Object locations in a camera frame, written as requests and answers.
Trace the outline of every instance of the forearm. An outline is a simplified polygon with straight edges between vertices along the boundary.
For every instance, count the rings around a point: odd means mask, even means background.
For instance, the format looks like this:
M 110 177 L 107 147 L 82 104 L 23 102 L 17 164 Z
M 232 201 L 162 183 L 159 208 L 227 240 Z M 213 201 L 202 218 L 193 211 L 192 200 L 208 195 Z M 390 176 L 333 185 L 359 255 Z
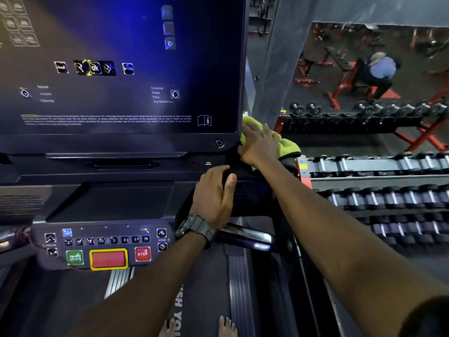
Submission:
M 397 336 L 414 307 L 448 293 L 282 164 L 259 169 L 302 246 L 366 336 Z
M 188 233 L 120 290 L 91 308 L 67 337 L 157 337 L 206 239 Z

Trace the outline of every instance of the wristwatch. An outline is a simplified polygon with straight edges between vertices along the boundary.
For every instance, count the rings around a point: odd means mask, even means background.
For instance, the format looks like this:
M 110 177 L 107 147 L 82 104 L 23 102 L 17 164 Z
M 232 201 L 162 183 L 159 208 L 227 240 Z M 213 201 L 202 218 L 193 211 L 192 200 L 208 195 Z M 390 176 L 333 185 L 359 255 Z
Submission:
M 187 219 L 182 221 L 181 225 L 176 230 L 176 237 L 181 238 L 188 232 L 204 235 L 207 240 L 206 248 L 210 246 L 210 243 L 215 236 L 215 230 L 209 226 L 206 220 L 196 214 L 190 214 Z

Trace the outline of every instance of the screen bezel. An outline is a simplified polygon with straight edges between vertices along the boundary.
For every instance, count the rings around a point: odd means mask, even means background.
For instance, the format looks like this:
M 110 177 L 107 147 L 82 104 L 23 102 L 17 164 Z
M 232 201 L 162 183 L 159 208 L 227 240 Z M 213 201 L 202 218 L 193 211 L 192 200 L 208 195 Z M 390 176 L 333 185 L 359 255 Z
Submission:
M 0 134 L 3 154 L 80 154 L 127 152 L 218 152 L 240 140 L 245 87 L 248 0 L 244 0 L 242 50 L 240 57 L 239 113 L 233 133 L 147 133 L 147 134 Z M 219 147 L 216 140 L 223 144 Z

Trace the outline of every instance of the light blue shirt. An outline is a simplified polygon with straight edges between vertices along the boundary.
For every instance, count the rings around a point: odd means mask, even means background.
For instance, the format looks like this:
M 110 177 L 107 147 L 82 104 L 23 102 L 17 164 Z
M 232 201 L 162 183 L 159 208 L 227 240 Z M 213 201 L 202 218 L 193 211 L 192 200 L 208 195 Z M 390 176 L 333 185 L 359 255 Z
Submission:
M 376 78 L 392 78 L 396 73 L 396 63 L 393 59 L 386 56 L 382 58 L 377 64 L 371 66 L 369 70 L 373 77 Z

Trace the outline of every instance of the hand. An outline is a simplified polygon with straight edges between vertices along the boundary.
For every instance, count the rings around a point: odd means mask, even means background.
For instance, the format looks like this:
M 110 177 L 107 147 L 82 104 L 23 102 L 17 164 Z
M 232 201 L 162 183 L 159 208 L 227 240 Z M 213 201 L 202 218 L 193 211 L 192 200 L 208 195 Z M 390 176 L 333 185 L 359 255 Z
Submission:
M 260 169 L 261 164 L 278 160 L 280 138 L 278 135 L 273 136 L 267 124 L 261 131 L 259 126 L 249 123 L 243 126 L 242 132 L 246 140 L 243 146 L 238 147 L 238 151 L 246 164 Z
M 230 174 L 223 190 L 223 172 L 229 165 L 210 168 L 195 187 L 190 213 L 207 221 L 215 231 L 224 228 L 231 217 L 237 175 Z

